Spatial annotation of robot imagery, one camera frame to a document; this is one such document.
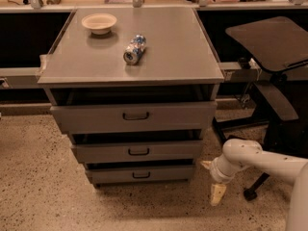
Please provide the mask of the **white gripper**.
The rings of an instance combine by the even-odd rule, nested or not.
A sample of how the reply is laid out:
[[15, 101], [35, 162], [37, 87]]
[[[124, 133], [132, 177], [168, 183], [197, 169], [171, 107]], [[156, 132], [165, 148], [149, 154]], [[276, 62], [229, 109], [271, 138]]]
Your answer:
[[235, 176], [230, 162], [224, 157], [216, 157], [213, 161], [201, 161], [200, 164], [210, 170], [216, 184], [211, 185], [210, 204], [217, 206], [222, 201], [228, 184]]

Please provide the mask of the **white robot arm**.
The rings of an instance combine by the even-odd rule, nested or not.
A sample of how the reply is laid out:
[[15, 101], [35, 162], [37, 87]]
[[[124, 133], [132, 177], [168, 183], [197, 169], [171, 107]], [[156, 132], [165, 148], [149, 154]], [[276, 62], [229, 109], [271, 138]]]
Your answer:
[[213, 179], [210, 204], [217, 206], [226, 185], [235, 175], [249, 167], [281, 178], [293, 186], [285, 231], [308, 231], [308, 159], [262, 149], [257, 141], [231, 139], [222, 147], [222, 153], [212, 161], [201, 161]]

